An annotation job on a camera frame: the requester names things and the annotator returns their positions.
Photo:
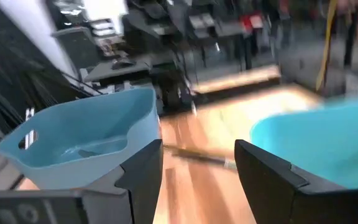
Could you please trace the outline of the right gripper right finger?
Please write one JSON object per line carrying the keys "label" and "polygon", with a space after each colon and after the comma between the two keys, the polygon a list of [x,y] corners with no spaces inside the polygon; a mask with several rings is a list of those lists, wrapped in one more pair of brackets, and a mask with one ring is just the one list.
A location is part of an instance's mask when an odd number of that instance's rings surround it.
{"label": "right gripper right finger", "polygon": [[358,189],[346,189],[245,140],[239,179],[257,224],[358,224]]}

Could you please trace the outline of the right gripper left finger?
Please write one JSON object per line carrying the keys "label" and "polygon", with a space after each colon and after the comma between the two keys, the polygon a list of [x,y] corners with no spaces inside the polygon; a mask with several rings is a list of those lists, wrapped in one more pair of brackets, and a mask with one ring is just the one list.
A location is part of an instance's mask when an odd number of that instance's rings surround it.
{"label": "right gripper left finger", "polygon": [[92,189],[0,190],[0,224],[152,224],[162,167],[156,139]]}

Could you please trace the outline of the deep blue rectangular bin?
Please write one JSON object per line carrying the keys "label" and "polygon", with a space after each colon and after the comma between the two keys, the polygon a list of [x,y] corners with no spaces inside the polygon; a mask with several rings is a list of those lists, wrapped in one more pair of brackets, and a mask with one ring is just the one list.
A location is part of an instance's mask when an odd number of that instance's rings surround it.
{"label": "deep blue rectangular bin", "polygon": [[358,99],[256,123],[252,144],[348,189],[358,189]]}

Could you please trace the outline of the grey side desk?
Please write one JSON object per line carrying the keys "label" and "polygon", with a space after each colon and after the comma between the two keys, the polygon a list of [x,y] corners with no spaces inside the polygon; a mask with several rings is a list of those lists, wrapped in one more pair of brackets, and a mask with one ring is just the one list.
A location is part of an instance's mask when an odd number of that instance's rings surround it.
{"label": "grey side desk", "polygon": [[[130,60],[136,63],[132,67],[113,70],[111,65],[116,60]],[[128,58],[115,59],[109,62],[101,62],[84,77],[84,82],[120,83],[145,78],[153,65],[149,59],[131,60]]]}

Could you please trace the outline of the black computer mouse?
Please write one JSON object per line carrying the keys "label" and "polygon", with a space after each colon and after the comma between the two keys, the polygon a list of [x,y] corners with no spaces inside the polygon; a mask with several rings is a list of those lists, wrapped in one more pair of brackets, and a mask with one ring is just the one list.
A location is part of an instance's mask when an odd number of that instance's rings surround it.
{"label": "black computer mouse", "polygon": [[118,70],[122,68],[132,67],[134,65],[136,65],[136,63],[130,60],[116,60],[112,63],[111,68],[113,70]]}

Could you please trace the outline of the green-handled table knife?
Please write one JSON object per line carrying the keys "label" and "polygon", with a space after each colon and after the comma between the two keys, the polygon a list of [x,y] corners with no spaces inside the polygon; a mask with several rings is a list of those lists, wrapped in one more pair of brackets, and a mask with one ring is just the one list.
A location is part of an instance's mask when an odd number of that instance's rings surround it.
{"label": "green-handled table knife", "polygon": [[208,151],[204,151],[197,148],[184,149],[175,145],[164,144],[163,148],[170,152],[171,155],[180,157],[183,159],[189,159],[198,162],[204,162],[208,164],[214,164],[221,166],[224,169],[237,171],[236,162],[233,159],[217,154],[212,154]]}

